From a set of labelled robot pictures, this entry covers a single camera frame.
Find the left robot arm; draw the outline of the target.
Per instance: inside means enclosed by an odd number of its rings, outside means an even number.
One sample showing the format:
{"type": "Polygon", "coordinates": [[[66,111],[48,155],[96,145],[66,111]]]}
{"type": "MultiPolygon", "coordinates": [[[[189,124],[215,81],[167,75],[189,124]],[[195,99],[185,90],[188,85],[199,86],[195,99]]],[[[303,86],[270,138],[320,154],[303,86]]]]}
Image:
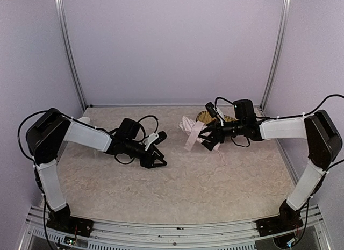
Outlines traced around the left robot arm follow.
{"type": "Polygon", "coordinates": [[[128,163],[138,160],[152,169],[167,165],[157,145],[167,138],[164,131],[147,134],[140,120],[124,118],[113,130],[92,126],[89,119],[75,119],[56,108],[40,111],[39,119],[27,130],[25,140],[33,162],[36,183],[43,194],[50,221],[67,226],[71,210],[61,190],[59,161],[70,145],[79,145],[112,156],[126,155],[128,163]]]}

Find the pink folding umbrella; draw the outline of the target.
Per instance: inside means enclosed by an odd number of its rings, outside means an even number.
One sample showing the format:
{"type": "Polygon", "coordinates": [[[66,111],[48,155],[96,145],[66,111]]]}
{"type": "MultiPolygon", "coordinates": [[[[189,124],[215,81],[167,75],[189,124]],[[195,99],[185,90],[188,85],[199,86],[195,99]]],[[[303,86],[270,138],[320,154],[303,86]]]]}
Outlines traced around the pink folding umbrella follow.
{"type": "Polygon", "coordinates": [[[182,121],[179,123],[179,128],[188,136],[188,139],[184,145],[184,149],[190,152],[196,142],[205,142],[204,139],[198,137],[200,131],[205,128],[205,124],[198,120],[193,120],[187,116],[182,117],[182,121]]]}

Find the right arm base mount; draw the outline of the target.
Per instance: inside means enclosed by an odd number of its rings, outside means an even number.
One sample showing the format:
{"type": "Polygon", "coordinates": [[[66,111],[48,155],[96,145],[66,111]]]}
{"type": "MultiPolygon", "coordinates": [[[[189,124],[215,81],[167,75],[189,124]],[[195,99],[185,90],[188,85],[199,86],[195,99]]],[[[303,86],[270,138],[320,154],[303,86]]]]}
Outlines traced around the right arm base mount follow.
{"type": "Polygon", "coordinates": [[[257,230],[261,237],[291,231],[303,225],[301,217],[292,220],[283,220],[280,216],[273,216],[256,221],[257,230]]]}

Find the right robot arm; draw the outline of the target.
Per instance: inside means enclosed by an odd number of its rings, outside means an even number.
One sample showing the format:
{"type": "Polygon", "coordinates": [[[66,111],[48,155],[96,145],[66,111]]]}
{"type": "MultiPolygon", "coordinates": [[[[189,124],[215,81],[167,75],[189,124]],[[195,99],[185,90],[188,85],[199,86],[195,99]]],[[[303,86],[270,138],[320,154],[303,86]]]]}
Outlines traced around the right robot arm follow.
{"type": "Polygon", "coordinates": [[[307,164],[290,195],[279,208],[279,218],[298,218],[301,209],[319,190],[329,170],[339,162],[337,156],[343,147],[343,139],[326,110],[316,107],[308,113],[293,116],[257,116],[250,99],[231,103],[235,120],[227,122],[217,103],[209,102],[206,110],[216,121],[207,124],[198,133],[208,149],[224,143],[226,138],[244,137],[248,142],[298,141],[307,156],[307,164]]]}

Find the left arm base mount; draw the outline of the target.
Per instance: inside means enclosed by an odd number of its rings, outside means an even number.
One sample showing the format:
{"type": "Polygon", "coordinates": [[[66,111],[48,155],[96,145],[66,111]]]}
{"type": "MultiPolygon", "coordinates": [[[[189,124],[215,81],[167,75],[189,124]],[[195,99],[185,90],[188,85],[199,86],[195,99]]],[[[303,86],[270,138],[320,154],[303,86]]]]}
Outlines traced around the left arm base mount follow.
{"type": "Polygon", "coordinates": [[[50,218],[46,225],[48,228],[56,231],[89,238],[92,232],[94,221],[71,216],[65,224],[59,223],[50,218]]]}

